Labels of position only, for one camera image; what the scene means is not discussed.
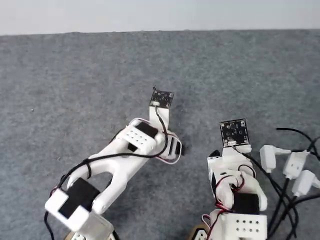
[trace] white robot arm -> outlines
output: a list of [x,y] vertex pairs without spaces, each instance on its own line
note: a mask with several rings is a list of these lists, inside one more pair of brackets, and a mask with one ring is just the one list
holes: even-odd
[[[102,151],[72,171],[67,190],[56,189],[45,209],[86,240],[109,239],[114,227],[101,214],[125,190],[127,182],[150,157],[174,164],[181,156],[182,144],[168,130],[172,98],[172,92],[154,89],[149,105],[150,120],[132,120]],[[111,173],[112,180],[100,192],[86,179],[104,172]]]
[[244,119],[220,123],[224,148],[208,158],[208,172],[215,205],[209,215],[207,240],[265,240],[267,197],[256,180],[249,159],[251,145]]

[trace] white wire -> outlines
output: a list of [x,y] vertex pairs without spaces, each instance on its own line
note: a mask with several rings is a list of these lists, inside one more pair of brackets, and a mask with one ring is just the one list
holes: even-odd
[[[134,118],[134,119],[132,119],[130,121],[129,125],[135,120],[139,120],[139,121],[145,122],[147,124],[150,124],[150,121],[148,121],[148,120],[146,120],[144,118],[136,117],[136,118]],[[179,156],[177,157],[177,159],[175,161],[168,161],[166,159],[163,159],[162,157],[155,157],[155,158],[159,159],[160,161],[164,162],[165,164],[173,165],[173,164],[176,164],[180,160],[180,157],[181,157],[181,154],[182,154],[182,143],[181,143],[180,139],[177,137],[177,135],[175,135],[173,133],[168,133],[168,136],[172,136],[173,138],[175,138],[180,143]]]
[[211,222],[211,217],[208,214],[202,214],[201,216],[202,222],[208,227],[208,229],[210,229],[210,225],[205,221],[204,216],[206,216],[210,222]]
[[173,164],[176,164],[180,160],[180,157],[181,157],[181,154],[182,154],[182,143],[181,143],[180,139],[176,135],[168,133],[168,136],[172,136],[174,139],[176,139],[180,143],[179,156],[177,157],[177,159],[175,161],[168,161],[166,159],[163,159],[162,157],[156,157],[156,158],[159,159],[160,161],[164,162],[165,164],[173,165]]

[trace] white connector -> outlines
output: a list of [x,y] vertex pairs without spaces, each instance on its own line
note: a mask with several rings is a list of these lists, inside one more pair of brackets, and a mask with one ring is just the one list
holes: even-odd
[[289,155],[283,168],[283,174],[287,179],[291,180],[299,177],[309,154],[309,151],[304,150],[300,152],[292,152]]
[[304,196],[309,192],[311,186],[319,189],[320,181],[313,172],[303,170],[299,177],[294,181],[292,193],[296,197]]
[[276,155],[290,154],[291,150],[278,148],[272,145],[264,145],[260,148],[261,166],[267,172],[271,173],[276,168]]

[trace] cable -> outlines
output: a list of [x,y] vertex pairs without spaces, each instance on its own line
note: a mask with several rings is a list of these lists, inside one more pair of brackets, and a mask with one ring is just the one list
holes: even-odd
[[113,230],[113,233],[112,233],[113,237],[115,240],[120,240],[120,237],[119,235],[117,234],[116,230]]
[[[276,130],[296,132],[296,133],[299,133],[299,134],[305,136],[310,142],[312,142],[312,138],[308,134],[303,132],[303,131],[300,131],[300,130],[297,130],[297,129],[294,129],[294,128],[288,128],[288,127],[277,127]],[[319,156],[317,148],[315,146],[313,146],[313,150],[314,150],[314,155],[320,161],[320,156]]]
[[[276,193],[278,194],[278,196],[280,197],[280,195],[281,195],[281,192],[280,192],[280,191],[281,191],[281,190],[279,190],[279,189],[277,188],[277,186],[274,185],[273,182],[271,182],[271,184],[272,184],[274,190],[276,191]],[[287,195],[285,195],[284,197],[290,202],[291,199],[290,199]],[[283,204],[283,206],[284,206],[284,209],[287,209],[288,206],[289,206],[289,205],[286,204],[286,202],[285,202],[283,199],[282,199],[282,204]],[[294,220],[293,220],[290,212],[288,212],[288,216],[289,216],[289,220],[290,220],[290,223],[291,223],[291,227],[293,228],[293,227],[295,226],[295,223],[294,223]],[[273,234],[274,234],[274,233],[276,232],[276,230],[278,229],[279,225],[280,225],[280,222],[275,225],[274,230],[273,230],[271,233],[269,233],[268,238],[271,238],[271,237],[273,236]]]
[[[279,186],[279,184],[271,177],[271,175],[269,173],[267,173],[263,167],[257,162],[257,160],[255,160],[252,156],[240,152],[237,150],[237,148],[235,146],[232,147],[234,150],[236,150],[238,153],[242,154],[243,156],[245,156],[246,158],[250,159],[259,169],[260,171],[269,179],[269,181],[271,182],[271,185],[273,186],[274,190],[278,193],[279,197],[280,197],[280,192],[278,192],[277,189],[279,189],[280,191],[282,191],[282,188]],[[290,197],[285,194],[284,197],[286,199],[290,199]],[[296,208],[293,208],[294,214],[295,214],[295,218],[299,219],[299,214]]]
[[49,215],[49,212],[45,211],[44,217],[43,217],[43,221],[44,221],[44,224],[45,224],[46,228],[48,229],[48,231],[50,233],[51,240],[55,240],[54,232],[52,231],[52,229],[51,229],[51,227],[50,227],[50,225],[48,223],[48,215]]
[[310,152],[310,150],[313,148],[313,149],[317,149],[316,148],[316,146],[315,146],[315,144],[316,144],[316,142],[318,141],[318,139],[320,139],[320,136],[317,136],[315,139],[313,139],[312,141],[311,141],[311,143],[310,143],[310,145],[308,146],[308,148],[306,149],[306,151],[307,152]]
[[208,240],[211,239],[211,238],[210,238],[210,235],[211,235],[211,233],[212,233],[212,230],[214,229],[214,226],[216,225],[216,223],[217,223],[217,221],[218,221],[219,216],[220,216],[221,214],[223,214],[223,213],[226,213],[226,212],[228,212],[228,211],[227,211],[227,210],[220,210],[220,211],[218,212],[218,214],[216,215],[216,219],[214,220],[214,222],[213,222],[213,224],[212,224],[209,232],[207,233],[207,239],[208,239]]
[[286,208],[286,211],[282,214],[281,218],[282,220],[286,218],[286,215],[288,214],[288,212],[295,208],[298,204],[301,204],[303,202],[309,201],[309,200],[313,200],[313,199],[319,199],[320,198],[320,194],[314,194],[314,195],[310,195],[310,196],[305,196],[305,197],[301,197],[299,200],[293,202],[290,206],[288,206],[288,208]]
[[290,127],[277,127],[276,130],[284,130],[284,131],[296,132],[296,133],[299,133],[299,134],[305,136],[310,142],[312,141],[311,137],[309,137],[308,134],[306,134],[306,133],[303,132],[303,131],[297,130],[297,129],[295,129],[295,128],[290,128]]
[[277,203],[277,205],[276,205],[276,207],[275,207],[275,210],[274,210],[274,212],[273,212],[273,215],[272,215],[271,220],[270,220],[269,225],[268,225],[268,231],[271,230],[272,226],[273,226],[274,223],[275,223],[275,220],[276,220],[276,218],[277,218],[279,209],[280,209],[280,207],[281,207],[281,203],[282,203],[282,201],[283,201],[283,199],[284,199],[284,195],[287,193],[287,188],[288,188],[288,185],[289,185],[289,181],[290,181],[289,178],[286,178],[286,179],[285,179],[285,182],[284,182],[284,185],[283,185],[283,188],[282,188],[282,192],[281,192],[279,201],[278,201],[278,203]]
[[180,157],[182,155],[182,142],[180,141],[180,139],[176,135],[171,134],[171,133],[167,133],[167,134],[168,134],[168,136],[172,136],[174,139],[176,139],[180,143],[179,155],[176,158],[176,160],[174,160],[174,161],[168,161],[168,159],[164,159],[164,158],[162,158],[160,156],[156,156],[155,158],[159,159],[160,161],[164,162],[165,164],[173,165],[173,164],[176,164],[180,160]]
[[[274,229],[272,230],[272,232],[269,233],[268,239],[270,239],[270,238],[276,233],[276,231],[278,230],[281,222],[286,218],[286,215],[289,215],[289,214],[290,214],[290,212],[289,212],[290,209],[291,209],[291,208],[296,209],[295,207],[292,207],[292,204],[293,204],[293,202],[294,202],[294,200],[295,200],[296,198],[297,198],[297,197],[294,196],[293,198],[289,199],[288,205],[285,207],[283,213],[281,214],[281,217],[280,217],[279,221],[275,224],[275,227],[274,227]],[[293,224],[293,226],[292,226],[292,228],[291,228],[291,230],[293,230],[294,232],[296,232],[296,228],[297,228],[297,226],[298,226],[298,224],[297,224],[298,222],[299,222],[299,215],[298,215],[298,216],[295,216],[295,223]]]
[[241,168],[242,166],[245,166],[245,167],[249,168],[249,169],[252,171],[252,173],[253,173],[253,177],[256,178],[256,175],[257,175],[257,174],[256,174],[256,171],[255,171],[252,167],[250,167],[249,165],[241,164],[240,166],[238,166],[238,171],[240,171],[240,168]]
[[202,214],[201,220],[208,227],[208,229],[210,229],[211,217],[208,214]]
[[[93,157],[93,158],[86,158],[84,159],[82,162],[80,162],[79,164],[77,164],[76,166],[74,166],[73,168],[71,168],[71,170],[68,171],[67,174],[63,175],[61,177],[61,180],[60,182],[58,183],[58,185],[56,186],[57,189],[60,189],[62,187],[62,185],[64,184],[64,182],[68,179],[68,177],[75,171],[77,170],[78,168],[84,166],[84,165],[87,165],[88,166],[88,169],[90,169],[90,163],[94,162],[94,161],[98,161],[98,160],[101,160],[101,159],[109,159],[109,158],[115,158],[115,157],[122,157],[122,156],[133,156],[133,157],[139,157],[139,158],[155,158],[155,157],[158,157],[160,156],[161,154],[164,153],[164,151],[167,149],[168,147],[168,133],[167,133],[167,129],[166,129],[166,126],[165,126],[165,123],[163,121],[163,119],[161,118],[161,116],[159,115],[158,113],[158,108],[155,107],[155,114],[157,115],[157,117],[159,118],[159,121],[162,125],[162,128],[163,128],[163,132],[164,132],[164,136],[165,136],[165,143],[164,143],[164,147],[163,149],[158,152],[157,154],[153,154],[153,155],[142,155],[142,154],[136,154],[136,153],[130,153],[130,152],[123,152],[123,153],[116,153],[116,154],[110,154],[110,155],[104,155],[104,156],[98,156],[98,157]],[[54,237],[54,234],[53,234],[53,231],[48,223],[48,211],[45,212],[44,214],[44,223],[46,225],[46,228],[48,229],[49,233],[50,233],[50,236],[51,236],[51,240],[55,240],[55,237]]]

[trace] gray carpet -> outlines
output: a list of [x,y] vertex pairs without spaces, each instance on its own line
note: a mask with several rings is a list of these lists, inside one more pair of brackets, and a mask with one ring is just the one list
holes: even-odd
[[[1,36],[0,239],[49,239],[50,189],[132,118],[148,118],[154,85],[175,92],[170,128],[187,152],[173,166],[151,159],[105,213],[123,240],[185,240],[214,209],[206,157],[222,146],[219,121],[246,118],[257,158],[264,144],[308,145],[275,127],[320,135],[320,31]],[[278,157],[273,174],[281,184],[285,160]],[[314,157],[306,168],[320,178]],[[103,187],[109,177],[95,182]],[[260,172],[258,179],[270,216],[277,198]],[[299,239],[319,239],[319,200],[298,211]],[[62,239],[67,229],[49,221]],[[274,239],[289,230],[285,222]]]

